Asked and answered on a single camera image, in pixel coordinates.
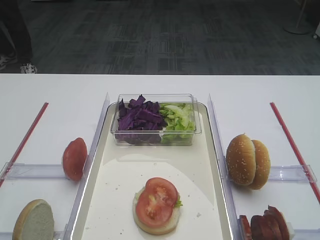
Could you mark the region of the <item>tomato slices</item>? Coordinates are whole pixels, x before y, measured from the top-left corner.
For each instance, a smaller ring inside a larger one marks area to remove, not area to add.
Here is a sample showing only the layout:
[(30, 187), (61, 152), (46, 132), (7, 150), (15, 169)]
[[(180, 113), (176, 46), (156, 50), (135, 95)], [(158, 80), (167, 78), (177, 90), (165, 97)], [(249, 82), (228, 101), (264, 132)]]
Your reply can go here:
[(138, 220), (151, 228), (164, 226), (173, 216), (173, 212), (182, 206), (180, 195), (170, 181), (150, 178), (137, 199), (135, 213)]

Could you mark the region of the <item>green lettuce pieces in container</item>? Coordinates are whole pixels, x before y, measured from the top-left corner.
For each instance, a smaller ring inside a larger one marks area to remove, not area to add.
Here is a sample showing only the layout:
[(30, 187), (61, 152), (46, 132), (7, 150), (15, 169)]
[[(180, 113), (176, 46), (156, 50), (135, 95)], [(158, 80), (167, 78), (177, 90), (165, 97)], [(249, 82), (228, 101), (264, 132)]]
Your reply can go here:
[(163, 145), (191, 145), (196, 124), (194, 110), (191, 103), (161, 103), (159, 113), (163, 116), (167, 126), (162, 136)]

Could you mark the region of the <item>small tomato slice right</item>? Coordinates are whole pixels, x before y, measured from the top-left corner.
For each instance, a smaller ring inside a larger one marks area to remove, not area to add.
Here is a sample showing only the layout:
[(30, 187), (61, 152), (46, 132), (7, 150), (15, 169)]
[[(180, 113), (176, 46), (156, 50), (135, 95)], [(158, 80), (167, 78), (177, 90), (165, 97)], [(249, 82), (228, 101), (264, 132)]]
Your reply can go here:
[(252, 231), (248, 219), (245, 215), (239, 216), (240, 228), (244, 240), (252, 240)]

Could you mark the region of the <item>purple cabbage pieces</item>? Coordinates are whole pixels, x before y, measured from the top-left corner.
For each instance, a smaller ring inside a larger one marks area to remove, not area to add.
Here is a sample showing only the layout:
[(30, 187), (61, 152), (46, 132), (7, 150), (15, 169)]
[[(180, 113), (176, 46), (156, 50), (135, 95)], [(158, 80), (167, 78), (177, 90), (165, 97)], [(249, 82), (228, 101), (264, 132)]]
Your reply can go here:
[(159, 144), (159, 134), (137, 134), (135, 131), (159, 131), (167, 126), (164, 117), (160, 114), (160, 104), (146, 101), (143, 95), (137, 99), (131, 99), (127, 106), (123, 100), (118, 105), (119, 118), (118, 130), (129, 131), (128, 134), (116, 134), (118, 141), (131, 145)]

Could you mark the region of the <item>clear plastic salad container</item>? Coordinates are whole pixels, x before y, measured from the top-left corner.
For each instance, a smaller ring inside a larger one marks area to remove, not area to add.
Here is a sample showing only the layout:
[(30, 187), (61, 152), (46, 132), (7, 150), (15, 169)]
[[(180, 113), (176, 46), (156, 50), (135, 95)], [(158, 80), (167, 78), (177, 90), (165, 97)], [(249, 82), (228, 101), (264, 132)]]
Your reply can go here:
[(110, 132), (117, 145), (190, 146), (202, 132), (198, 101), (189, 93), (120, 94)]

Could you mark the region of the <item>sesame bun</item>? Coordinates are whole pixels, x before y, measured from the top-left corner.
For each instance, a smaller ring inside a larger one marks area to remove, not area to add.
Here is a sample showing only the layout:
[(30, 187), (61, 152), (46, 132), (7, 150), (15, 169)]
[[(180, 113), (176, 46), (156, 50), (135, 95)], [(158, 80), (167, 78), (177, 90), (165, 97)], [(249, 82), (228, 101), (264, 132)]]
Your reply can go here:
[(241, 186), (250, 185), (256, 173), (255, 146), (245, 134), (234, 137), (226, 150), (226, 165), (230, 179)]
[(248, 186), (249, 189), (259, 190), (268, 181), (271, 161), (267, 147), (259, 140), (252, 140), (255, 147), (255, 176), (253, 182)]

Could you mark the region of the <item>right long clear divider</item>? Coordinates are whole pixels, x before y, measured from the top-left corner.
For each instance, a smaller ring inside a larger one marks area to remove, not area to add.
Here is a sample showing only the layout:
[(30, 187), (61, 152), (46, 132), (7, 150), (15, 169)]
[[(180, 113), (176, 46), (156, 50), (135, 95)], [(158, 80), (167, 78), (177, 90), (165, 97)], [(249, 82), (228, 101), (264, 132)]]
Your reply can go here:
[(242, 240), (243, 237), (241, 233), (240, 223), (237, 217), (231, 183), (229, 182), (229, 179), (228, 179), (228, 170), (226, 166), (224, 150), (222, 147), (219, 126), (216, 118), (215, 106), (210, 94), (208, 96), (207, 107), (208, 107), (210, 127), (212, 132), (212, 138), (214, 141), (217, 165), (219, 169), (220, 182), (223, 190), (223, 199), (224, 199), (225, 209), (227, 212), (227, 219), (228, 219), (231, 239)]

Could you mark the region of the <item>long clear divider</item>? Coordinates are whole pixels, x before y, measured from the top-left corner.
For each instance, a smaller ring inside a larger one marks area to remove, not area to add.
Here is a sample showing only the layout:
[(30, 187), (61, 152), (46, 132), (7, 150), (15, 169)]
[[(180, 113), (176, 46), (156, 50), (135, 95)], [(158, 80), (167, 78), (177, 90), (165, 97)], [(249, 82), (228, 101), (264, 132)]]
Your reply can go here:
[(83, 176), (81, 181), (79, 182), (79, 186), (78, 186), (78, 190), (77, 190), (77, 194), (74, 200), (74, 204), (70, 213), (70, 217), (68, 220), (67, 225), (65, 226), (65, 230), (64, 230), (64, 234), (61, 237), (62, 240), (71, 240), (75, 231), (75, 224), (77, 221), (77, 218), (79, 216), (79, 212), (80, 212), (80, 208), (81, 208), (81, 204), (83, 201), (83, 195), (84, 192), (86, 190), (86, 186), (87, 186), (87, 182), (88, 182), (88, 178), (90, 176), (91, 173), (91, 169), (92, 169), (92, 165), (94, 162), (94, 157), (96, 155), (96, 151), (97, 151), (97, 147), (98, 147), (98, 143), (100, 140), (100, 136), (101, 136), (101, 132), (103, 129), (103, 125), (105, 122), (105, 118), (106, 118), (106, 113), (108, 110), (110, 104), (110, 98), (109, 98), (109, 94), (106, 93), (105, 99), (104, 99), (104, 103), (101, 109), (101, 113), (100, 113), (100, 117), (99, 117), (99, 121), (95, 130), (95, 134), (93, 137), (93, 141), (89, 150), (89, 154), (87, 156), (86, 162), (84, 164), (83, 167)]
[(223, 199), (224, 199), (225, 209), (227, 212), (227, 219), (228, 219), (231, 239), (242, 240), (243, 237), (241, 233), (240, 223), (237, 217), (231, 183), (229, 182), (229, 179), (228, 179), (228, 170), (226, 166), (224, 150), (222, 147), (219, 126), (216, 118), (215, 106), (210, 94), (208, 96), (207, 107), (208, 107), (210, 127), (212, 132), (212, 138), (214, 141), (217, 165), (219, 169), (220, 182), (223, 190)]

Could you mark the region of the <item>white rectangular tray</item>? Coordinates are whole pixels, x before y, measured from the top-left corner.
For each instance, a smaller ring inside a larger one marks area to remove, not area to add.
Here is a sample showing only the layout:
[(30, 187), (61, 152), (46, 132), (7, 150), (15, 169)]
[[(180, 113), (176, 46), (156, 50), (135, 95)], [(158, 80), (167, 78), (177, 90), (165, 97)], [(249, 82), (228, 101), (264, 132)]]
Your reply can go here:
[(228, 212), (208, 111), (198, 104), (201, 134), (188, 146), (116, 145), (110, 133), (116, 104), (106, 112), (74, 240), (153, 240), (133, 219), (133, 198), (153, 177), (169, 180), (182, 201), (179, 222), (162, 240), (231, 240)]

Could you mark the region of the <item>rear sesame bun top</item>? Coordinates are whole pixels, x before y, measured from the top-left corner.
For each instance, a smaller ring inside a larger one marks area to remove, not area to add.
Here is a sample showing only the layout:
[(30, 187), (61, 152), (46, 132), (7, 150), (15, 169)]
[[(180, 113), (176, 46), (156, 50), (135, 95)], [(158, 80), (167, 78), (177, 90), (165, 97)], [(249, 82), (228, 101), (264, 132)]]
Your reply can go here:
[(252, 140), (255, 147), (255, 176), (253, 182), (248, 186), (249, 189), (259, 190), (268, 181), (271, 161), (267, 147), (259, 140)]

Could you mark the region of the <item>right red strip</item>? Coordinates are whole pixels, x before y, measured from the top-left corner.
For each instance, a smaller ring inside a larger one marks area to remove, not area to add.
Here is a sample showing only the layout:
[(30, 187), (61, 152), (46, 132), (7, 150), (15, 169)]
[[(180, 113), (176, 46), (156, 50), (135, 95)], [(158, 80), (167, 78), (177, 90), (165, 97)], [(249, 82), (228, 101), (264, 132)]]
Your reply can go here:
[(302, 157), (289, 129), (287, 128), (278, 108), (276, 107), (276, 104), (274, 102), (270, 102), (269, 103), (279, 124), (281, 125), (282, 129), (283, 129), (283, 132), (298, 160), (298, 162), (300, 163), (300, 165), (302, 166), (303, 170), (304, 170), (304, 173), (308, 179), (308, 182), (313, 190), (313, 193), (317, 199), (318, 202), (320, 202), (320, 190), (317, 186), (317, 183), (316, 183), (316, 177), (314, 176), (313, 172), (312, 172), (312, 169), (306, 164), (304, 158)]

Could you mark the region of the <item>left long clear divider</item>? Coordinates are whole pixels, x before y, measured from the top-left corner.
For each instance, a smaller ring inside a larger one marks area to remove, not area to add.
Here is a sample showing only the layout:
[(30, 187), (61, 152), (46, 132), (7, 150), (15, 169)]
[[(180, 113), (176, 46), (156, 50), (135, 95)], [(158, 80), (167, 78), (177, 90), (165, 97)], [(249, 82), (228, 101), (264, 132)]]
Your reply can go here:
[(74, 200), (74, 204), (70, 213), (70, 217), (68, 220), (67, 225), (65, 226), (65, 230), (64, 230), (64, 234), (61, 237), (62, 240), (71, 240), (75, 231), (75, 224), (77, 221), (77, 218), (79, 216), (79, 212), (80, 212), (80, 208), (81, 208), (81, 204), (83, 201), (83, 195), (84, 192), (86, 190), (86, 186), (87, 186), (87, 182), (88, 182), (88, 178), (90, 176), (91, 173), (91, 169), (92, 169), (92, 165), (94, 162), (94, 157), (96, 155), (96, 151), (97, 151), (97, 147), (98, 147), (98, 143), (100, 140), (100, 136), (101, 136), (101, 132), (103, 129), (103, 125), (105, 122), (105, 118), (106, 118), (106, 113), (108, 110), (110, 104), (110, 98), (109, 98), (109, 94), (106, 93), (105, 99), (104, 99), (104, 103), (101, 109), (101, 113), (100, 113), (100, 117), (99, 117), (99, 121), (95, 130), (95, 134), (93, 137), (93, 141), (89, 150), (89, 154), (87, 156), (86, 162), (84, 164), (83, 167), (83, 176), (81, 181), (79, 182), (79, 186), (78, 186), (78, 190), (77, 190), (77, 194)]

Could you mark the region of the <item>upper right clear holder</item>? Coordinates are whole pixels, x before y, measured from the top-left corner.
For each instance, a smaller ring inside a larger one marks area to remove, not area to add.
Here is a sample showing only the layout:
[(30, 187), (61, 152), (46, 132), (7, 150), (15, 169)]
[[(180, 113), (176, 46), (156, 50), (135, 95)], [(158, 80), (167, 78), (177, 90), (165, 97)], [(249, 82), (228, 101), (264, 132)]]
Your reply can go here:
[(268, 181), (316, 183), (317, 177), (310, 165), (271, 166)]

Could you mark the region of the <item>upper left clear holder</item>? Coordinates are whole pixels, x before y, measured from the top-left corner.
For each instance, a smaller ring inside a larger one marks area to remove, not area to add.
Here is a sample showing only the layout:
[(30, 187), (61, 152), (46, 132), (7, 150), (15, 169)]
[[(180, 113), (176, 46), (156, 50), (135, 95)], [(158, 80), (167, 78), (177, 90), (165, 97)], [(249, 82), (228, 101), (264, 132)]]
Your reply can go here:
[(67, 179), (61, 164), (27, 164), (6, 162), (0, 172), (1, 180)]

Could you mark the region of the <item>white stand base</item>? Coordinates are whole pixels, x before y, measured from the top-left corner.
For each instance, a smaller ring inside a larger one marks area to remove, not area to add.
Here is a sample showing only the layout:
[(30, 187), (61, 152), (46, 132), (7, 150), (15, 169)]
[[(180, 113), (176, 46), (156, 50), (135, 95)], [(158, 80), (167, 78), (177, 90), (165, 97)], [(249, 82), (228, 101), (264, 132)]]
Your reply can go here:
[(307, 35), (310, 33), (311, 30), (307, 25), (305, 25), (304, 23), (301, 25), (307, 2), (308, 2), (307, 0), (302, 1), (300, 11), (299, 11), (299, 16), (296, 23), (293, 23), (293, 24), (290, 23), (282, 27), (282, 29), (285, 32), (294, 34), (294, 35)]

